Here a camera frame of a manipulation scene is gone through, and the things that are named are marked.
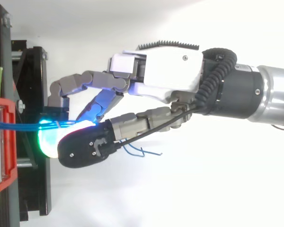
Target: green glowing light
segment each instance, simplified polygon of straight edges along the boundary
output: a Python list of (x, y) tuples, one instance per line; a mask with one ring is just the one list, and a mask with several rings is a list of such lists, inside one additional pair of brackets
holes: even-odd
[[(51, 121), (42, 120), (40, 123), (50, 123)], [(82, 121), (71, 125), (68, 128), (58, 128), (50, 130), (39, 130), (38, 131), (38, 142), (39, 147), (42, 152), (48, 156), (57, 158), (58, 157), (58, 144), (59, 141), (67, 134), (83, 129), (89, 126), (94, 126), (95, 124), (90, 121)]]

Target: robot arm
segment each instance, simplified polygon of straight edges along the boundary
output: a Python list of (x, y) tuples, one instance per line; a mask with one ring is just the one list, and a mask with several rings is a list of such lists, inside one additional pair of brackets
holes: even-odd
[(64, 79), (56, 81), (59, 86), (54, 85), (54, 92), (51, 87), (50, 105), (63, 106), (65, 95), (87, 87), (108, 93), (102, 96), (100, 92), (100, 98), (93, 99), (80, 115), (96, 122), (123, 92), (172, 102), (171, 108), (124, 114), (67, 135), (58, 146), (59, 161), (71, 168), (101, 162), (127, 143), (180, 127), (192, 113), (284, 125), (284, 69), (236, 64), (236, 55), (225, 49), (203, 53), (196, 49), (175, 42), (143, 45), (137, 51), (114, 55), (108, 72), (70, 76), (73, 87), (63, 84)]

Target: coiled black cable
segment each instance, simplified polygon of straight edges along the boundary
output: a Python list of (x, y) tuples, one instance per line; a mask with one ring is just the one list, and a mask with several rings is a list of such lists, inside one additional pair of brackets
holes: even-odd
[(210, 60), (217, 60), (217, 57), (221, 57), (222, 60), (200, 85), (195, 95), (196, 106), (198, 107), (204, 107), (206, 105), (209, 96), (237, 63), (237, 55), (228, 49), (212, 48), (203, 51), (203, 56), (205, 59)]

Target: black metal frame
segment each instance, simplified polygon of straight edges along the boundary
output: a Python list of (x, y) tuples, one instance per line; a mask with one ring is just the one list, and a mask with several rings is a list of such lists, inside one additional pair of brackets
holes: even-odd
[[(44, 49), (11, 41), (10, 28), (3, 24), (5, 14), (0, 5), (1, 96), (15, 102), (21, 99), (26, 105), (23, 113), (17, 111), (16, 122), (37, 123), (42, 117), (67, 120), (68, 109), (47, 107)], [(22, 51), (19, 61), (12, 63), (11, 50)], [(0, 193), (0, 227), (19, 227), (20, 220), (28, 220), (28, 211), (39, 210), (44, 216), (52, 209), (50, 160), (39, 148), (37, 132), (17, 132), (16, 139), (17, 157), (28, 157), (32, 167), (18, 168), (18, 179)]]
[[(13, 100), (10, 28), (2, 23), (6, 14), (7, 11), (0, 5), (1, 97)], [(0, 192), (0, 227), (19, 227), (18, 180)]]
[[(46, 61), (42, 47), (26, 48), (26, 41), (12, 41), (12, 50), (22, 51), (13, 61), (15, 97), (26, 105), (16, 118), (18, 123), (38, 123), (41, 118), (67, 120), (68, 109), (47, 107)], [(17, 157), (28, 157), (32, 167), (18, 168), (20, 221), (28, 220), (28, 211), (40, 216), (52, 209), (50, 160), (40, 150), (37, 132), (17, 132)]]

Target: white background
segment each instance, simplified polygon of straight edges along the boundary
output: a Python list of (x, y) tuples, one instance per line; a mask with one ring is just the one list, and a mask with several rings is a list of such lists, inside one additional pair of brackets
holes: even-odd
[[(12, 38), (49, 53), (48, 84), (105, 70), (114, 53), (159, 39), (233, 50), (238, 63), (284, 67), (284, 0), (0, 0)], [(71, 97), (72, 119), (99, 90)], [(107, 117), (162, 106), (125, 96)], [(51, 160), (53, 209), (22, 227), (284, 227), (284, 132), (247, 120), (194, 115), (177, 130), (67, 169)]]

